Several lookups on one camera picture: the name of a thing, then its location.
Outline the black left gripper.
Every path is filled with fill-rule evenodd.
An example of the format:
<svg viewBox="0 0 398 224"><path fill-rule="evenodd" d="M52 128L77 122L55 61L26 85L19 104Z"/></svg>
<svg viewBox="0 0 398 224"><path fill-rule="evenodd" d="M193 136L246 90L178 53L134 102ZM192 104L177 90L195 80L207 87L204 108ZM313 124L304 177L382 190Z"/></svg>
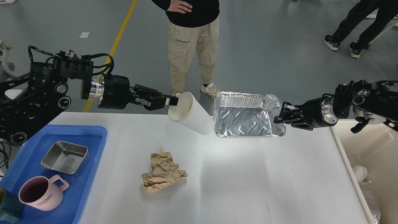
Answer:
<svg viewBox="0 0 398 224"><path fill-rule="evenodd" d="M162 109L165 106L177 106L176 96L164 95L156 89L142 85L130 87L127 77L119 75L100 75L91 79L90 97L98 99L98 108L123 110L131 102L130 91L134 93L134 104L148 111Z"/></svg>

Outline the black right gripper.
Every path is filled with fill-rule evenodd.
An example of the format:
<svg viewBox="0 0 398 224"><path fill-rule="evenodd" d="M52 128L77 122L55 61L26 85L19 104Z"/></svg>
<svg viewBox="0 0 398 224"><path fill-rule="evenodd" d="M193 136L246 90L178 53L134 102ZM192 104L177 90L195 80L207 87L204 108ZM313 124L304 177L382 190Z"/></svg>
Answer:
<svg viewBox="0 0 398 224"><path fill-rule="evenodd" d="M333 100L329 97L312 99L296 106L283 103L280 114L273 118L275 124L289 124L294 128L309 131L334 126L337 121L338 118L333 111Z"/></svg>

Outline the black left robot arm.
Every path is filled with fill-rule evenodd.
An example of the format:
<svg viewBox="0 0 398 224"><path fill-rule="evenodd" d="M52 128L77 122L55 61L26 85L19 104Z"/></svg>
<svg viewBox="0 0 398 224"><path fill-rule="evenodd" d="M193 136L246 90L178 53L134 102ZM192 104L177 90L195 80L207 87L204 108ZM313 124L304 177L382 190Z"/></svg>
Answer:
<svg viewBox="0 0 398 224"><path fill-rule="evenodd" d="M29 73L1 82L0 136L20 146L71 104L67 96L69 79L81 80L81 99L98 99L98 108L123 110L131 103L153 111L176 106L176 96L114 75L111 55L77 55L74 51L49 53L28 47Z"/></svg>

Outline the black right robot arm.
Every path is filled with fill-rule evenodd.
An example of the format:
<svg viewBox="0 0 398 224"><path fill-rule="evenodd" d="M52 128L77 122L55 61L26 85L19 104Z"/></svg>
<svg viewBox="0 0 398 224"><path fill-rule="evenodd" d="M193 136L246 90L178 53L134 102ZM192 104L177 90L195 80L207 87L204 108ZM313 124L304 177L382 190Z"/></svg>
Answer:
<svg viewBox="0 0 398 224"><path fill-rule="evenodd" d="M274 117L273 121L311 131L336 125L339 119L348 118L352 108L357 121L351 128L353 133L358 133L368 124L379 123L397 131L397 92L389 90L394 82L351 81L338 85L334 94L325 93L302 105L293 106L285 101L279 116Z"/></svg>

